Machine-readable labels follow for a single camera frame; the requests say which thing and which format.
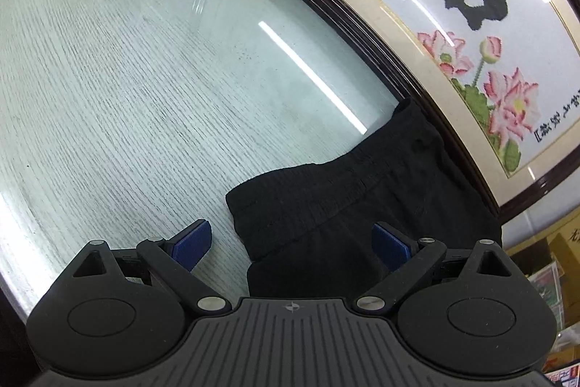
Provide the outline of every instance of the black pants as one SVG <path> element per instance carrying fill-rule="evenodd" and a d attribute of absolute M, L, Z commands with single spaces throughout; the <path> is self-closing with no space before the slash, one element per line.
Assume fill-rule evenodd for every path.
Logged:
<path fill-rule="evenodd" d="M 410 100 L 346 155 L 257 176 L 225 200 L 254 261 L 255 297 L 355 299 L 387 274 L 370 245 L 379 221 L 449 248 L 501 244 L 497 220 Z"/>

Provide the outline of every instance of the dark wooden frame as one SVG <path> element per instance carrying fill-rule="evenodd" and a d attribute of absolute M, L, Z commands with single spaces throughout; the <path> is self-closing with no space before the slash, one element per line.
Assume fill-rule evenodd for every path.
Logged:
<path fill-rule="evenodd" d="M 412 97 L 428 120 L 437 128 L 447 152 L 479 192 L 487 207 L 505 223 L 540 200 L 580 166 L 580 146 L 501 207 L 462 140 L 401 59 L 343 0 L 303 0 L 320 15 L 362 58 L 398 100 Z M 580 18 L 580 0 L 568 0 Z"/>

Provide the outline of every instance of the pink lotus flower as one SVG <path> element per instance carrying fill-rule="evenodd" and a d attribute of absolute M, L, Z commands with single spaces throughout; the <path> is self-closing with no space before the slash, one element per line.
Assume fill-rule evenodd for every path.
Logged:
<path fill-rule="evenodd" d="M 510 138 L 523 141 L 524 133 L 532 132 L 540 119 L 538 84 L 524 81 L 519 67 L 513 76 L 500 75 L 497 71 L 489 71 L 488 75 L 489 82 L 483 88 L 495 105 L 489 118 L 489 133 L 499 133 L 500 148 Z"/>
<path fill-rule="evenodd" d="M 486 63 L 497 63 L 502 56 L 502 41 L 497 37 L 487 37 L 479 44 L 479 52 Z"/>
<path fill-rule="evenodd" d="M 417 34 L 419 41 L 423 43 L 423 46 L 435 58 L 439 63 L 439 67 L 448 77 L 462 76 L 473 67 L 473 63 L 468 57 L 461 56 L 465 40 L 463 38 L 455 38 L 453 32 L 447 32 L 447 36 L 452 41 L 453 46 L 449 44 L 439 30 L 435 30 L 433 35 L 428 33 Z"/>

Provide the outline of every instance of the glass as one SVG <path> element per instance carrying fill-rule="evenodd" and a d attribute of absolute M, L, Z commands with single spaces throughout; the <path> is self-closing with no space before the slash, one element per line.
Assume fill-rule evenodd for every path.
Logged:
<path fill-rule="evenodd" d="M 343 155 L 397 104 L 301 0 L 2 5 L 0 272 L 23 317 L 87 241 L 196 218 L 214 244 L 194 273 L 236 303 L 249 260 L 225 194 Z"/>

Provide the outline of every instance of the cardboard box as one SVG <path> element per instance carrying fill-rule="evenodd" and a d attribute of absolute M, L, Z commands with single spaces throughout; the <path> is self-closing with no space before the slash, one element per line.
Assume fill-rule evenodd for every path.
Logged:
<path fill-rule="evenodd" d="M 580 359 L 580 346 L 570 347 L 558 353 L 550 353 L 543 371 L 550 372 Z"/>
<path fill-rule="evenodd" d="M 558 264 L 566 326 L 580 321 L 580 207 L 506 252 L 530 276 L 546 264 L 546 244 Z"/>

